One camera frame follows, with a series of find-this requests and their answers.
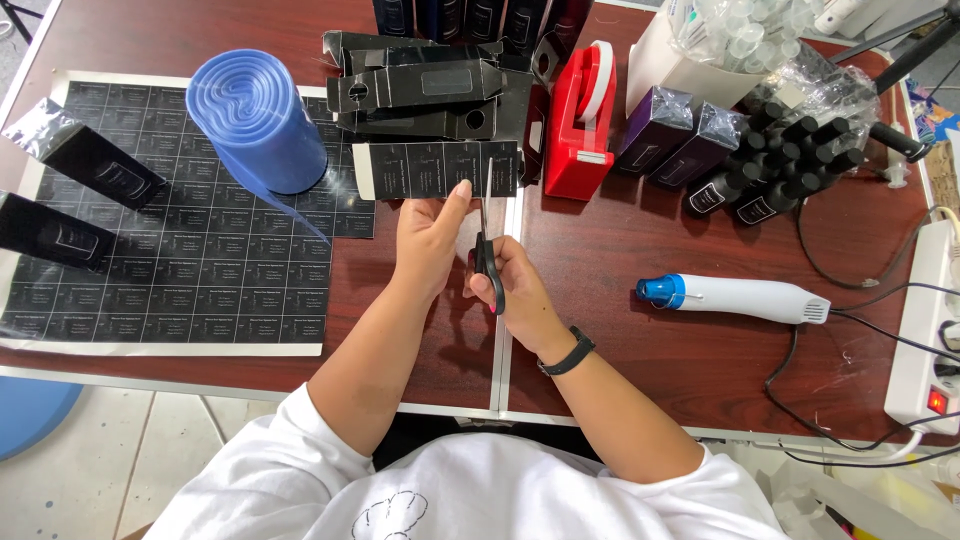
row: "tape roll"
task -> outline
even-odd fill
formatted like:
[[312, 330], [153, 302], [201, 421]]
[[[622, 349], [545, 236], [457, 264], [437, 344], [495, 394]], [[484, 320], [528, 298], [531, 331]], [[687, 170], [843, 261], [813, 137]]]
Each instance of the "tape roll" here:
[[217, 55], [190, 79], [186, 106], [240, 185], [326, 240], [275, 196], [306, 191], [326, 170], [324, 142], [280, 60], [253, 49]]
[[583, 114], [577, 118], [578, 122], [584, 123], [596, 118], [597, 112], [600, 110], [600, 104], [603, 103], [604, 95], [607, 93], [607, 86], [610, 85], [610, 76], [613, 72], [613, 47], [606, 41], [600, 40], [594, 41], [590, 46], [597, 47], [600, 50], [600, 66], [593, 88], [584, 95], [587, 106], [584, 108]]

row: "black scissors handle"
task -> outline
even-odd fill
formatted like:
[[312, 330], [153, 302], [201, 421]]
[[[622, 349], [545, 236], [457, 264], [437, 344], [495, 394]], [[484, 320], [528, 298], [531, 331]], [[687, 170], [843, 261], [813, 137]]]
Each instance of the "black scissors handle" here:
[[483, 274], [493, 283], [495, 304], [490, 306], [494, 315], [502, 315], [507, 308], [507, 295], [503, 291], [503, 282], [496, 272], [496, 256], [493, 254], [493, 242], [486, 239], [484, 234], [477, 233], [477, 244], [473, 254], [473, 272]]

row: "fingernail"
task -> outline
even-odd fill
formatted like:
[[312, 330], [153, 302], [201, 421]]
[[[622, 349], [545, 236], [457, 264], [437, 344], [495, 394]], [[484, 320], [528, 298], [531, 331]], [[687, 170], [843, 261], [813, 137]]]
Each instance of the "fingernail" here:
[[461, 180], [456, 187], [453, 188], [453, 194], [464, 199], [470, 200], [470, 193], [473, 190], [473, 186], [470, 184], [469, 180]]

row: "black wristwatch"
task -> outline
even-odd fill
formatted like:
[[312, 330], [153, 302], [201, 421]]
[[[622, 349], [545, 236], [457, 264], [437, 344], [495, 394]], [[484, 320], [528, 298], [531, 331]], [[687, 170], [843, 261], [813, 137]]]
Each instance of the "black wristwatch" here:
[[544, 374], [550, 377], [563, 375], [577, 367], [577, 364], [587, 357], [590, 351], [596, 347], [596, 345], [590, 341], [590, 338], [586, 337], [577, 327], [570, 327], [570, 331], [573, 333], [573, 336], [577, 338], [577, 346], [573, 348], [573, 351], [567, 355], [566, 358], [552, 366], [543, 365], [543, 360], [537, 358], [537, 367], [539, 367]]

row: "blue stool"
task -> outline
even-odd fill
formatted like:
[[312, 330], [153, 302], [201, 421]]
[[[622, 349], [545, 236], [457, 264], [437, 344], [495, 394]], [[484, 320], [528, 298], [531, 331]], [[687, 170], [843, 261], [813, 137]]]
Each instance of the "blue stool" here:
[[50, 434], [73, 404], [82, 384], [0, 377], [0, 460], [13, 457]]

